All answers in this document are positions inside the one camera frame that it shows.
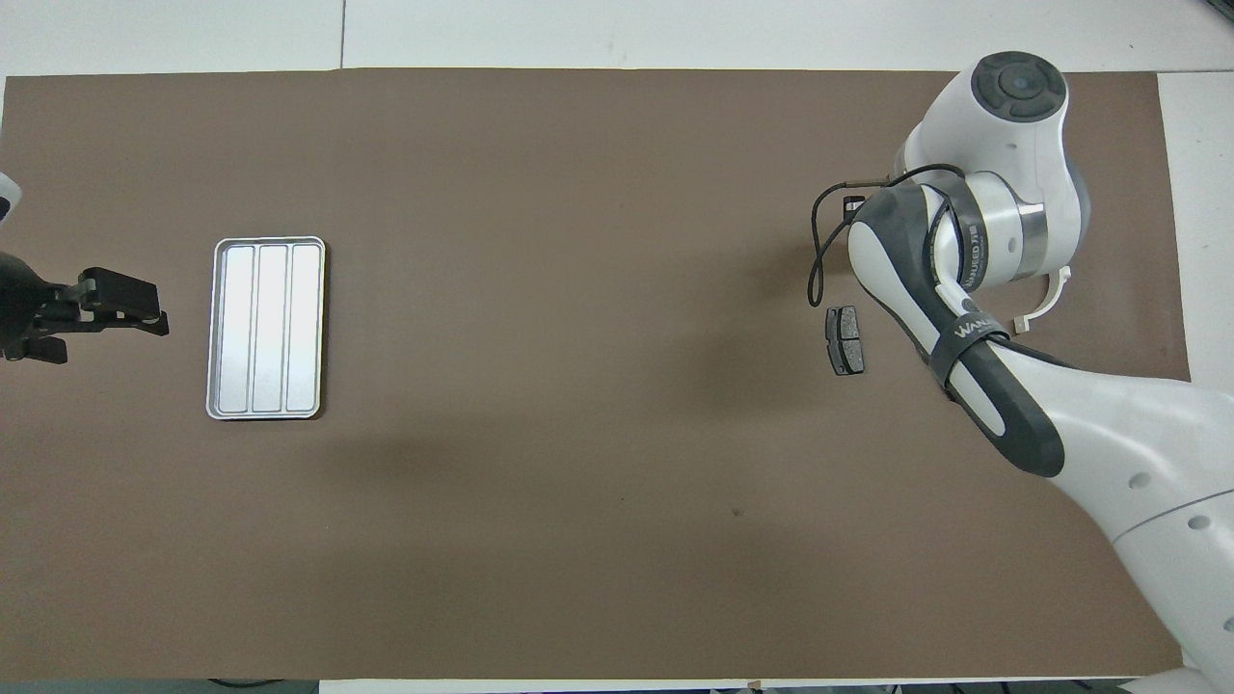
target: brown table mat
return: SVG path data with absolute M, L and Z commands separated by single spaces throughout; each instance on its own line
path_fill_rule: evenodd
M 0 246 L 157 283 L 172 335 L 2 366 L 0 677 L 1176 666 L 1093 524 L 946 403 L 843 246 L 827 301 L 858 305 L 869 373 L 830 374 L 810 203 L 884 174 L 948 79 L 11 78 Z M 1093 226 L 1023 342 L 1186 378 L 1155 78 L 1070 80 Z M 213 421 L 212 248 L 276 235 L 331 246 L 323 416 Z

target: metal tray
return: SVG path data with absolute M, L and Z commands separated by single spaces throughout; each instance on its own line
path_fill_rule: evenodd
M 206 412 L 307 419 L 321 406 L 326 243 L 225 238 L 215 247 Z

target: white floor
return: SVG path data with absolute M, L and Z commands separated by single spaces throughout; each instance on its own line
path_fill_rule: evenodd
M 1161 73 L 1192 379 L 1234 393 L 1234 22 L 1203 0 L 0 0 L 0 105 L 5 75 L 427 65 L 958 70 L 1011 48 L 1064 72 Z M 375 688 L 322 689 L 544 688 L 365 683 Z

